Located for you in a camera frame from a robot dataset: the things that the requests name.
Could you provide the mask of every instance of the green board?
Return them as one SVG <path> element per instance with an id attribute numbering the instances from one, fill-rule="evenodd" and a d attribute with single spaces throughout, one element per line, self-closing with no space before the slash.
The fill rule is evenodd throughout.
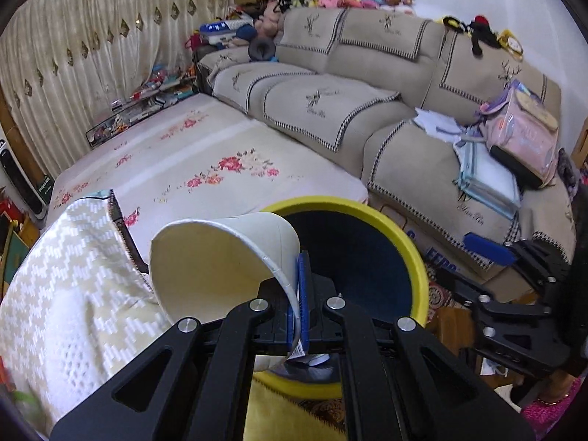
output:
<path id="1" fill-rule="evenodd" d="M 42 198 L 45 204 L 47 205 L 49 205 L 49 203 L 51 202 L 51 194 L 53 192 L 54 184 L 55 181 L 53 180 L 53 178 L 51 176 L 46 175 L 45 179 L 43 179 L 43 182 L 37 185 L 37 192 L 39 193 L 40 198 Z"/>

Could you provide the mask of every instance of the sofa backrest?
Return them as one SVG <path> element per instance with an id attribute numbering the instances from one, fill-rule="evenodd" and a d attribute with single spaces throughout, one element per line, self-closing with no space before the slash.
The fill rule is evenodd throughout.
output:
<path id="1" fill-rule="evenodd" d="M 410 107 L 447 114 L 463 125 L 476 122 L 480 104 L 514 77 L 560 119 L 562 94 L 555 82 L 484 43 L 483 56 L 475 57 L 468 35 L 435 21 L 386 10 L 293 8 L 281 19 L 276 41 L 282 63 L 398 91 Z"/>

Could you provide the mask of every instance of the pink backpack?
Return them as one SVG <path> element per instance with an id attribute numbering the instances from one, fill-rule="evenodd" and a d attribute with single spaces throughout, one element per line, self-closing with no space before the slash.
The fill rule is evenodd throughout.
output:
<path id="1" fill-rule="evenodd" d="M 535 94 L 513 79 L 500 97 L 480 106 L 478 115 L 490 154 L 521 186 L 540 189 L 551 181 L 559 124 Z"/>

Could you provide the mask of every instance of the white wall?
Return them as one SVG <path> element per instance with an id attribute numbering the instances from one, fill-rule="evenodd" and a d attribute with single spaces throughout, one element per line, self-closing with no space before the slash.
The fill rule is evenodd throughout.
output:
<path id="1" fill-rule="evenodd" d="M 562 87 L 560 143 L 568 152 L 588 116 L 588 43 L 560 0 L 416 0 L 419 16 L 484 14 L 494 31 L 510 29 L 526 60 Z"/>

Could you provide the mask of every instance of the pink stuffed toy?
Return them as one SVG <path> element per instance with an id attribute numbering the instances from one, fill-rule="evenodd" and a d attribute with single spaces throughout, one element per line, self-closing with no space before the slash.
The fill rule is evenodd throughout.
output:
<path id="1" fill-rule="evenodd" d="M 280 20 L 282 12 L 278 6 L 277 0 L 272 0 L 268 3 L 263 12 L 263 15 L 259 17 L 259 20 L 255 21 L 254 27 L 258 32 L 258 36 L 264 36 L 266 38 L 274 38 L 277 35 L 277 24 Z"/>

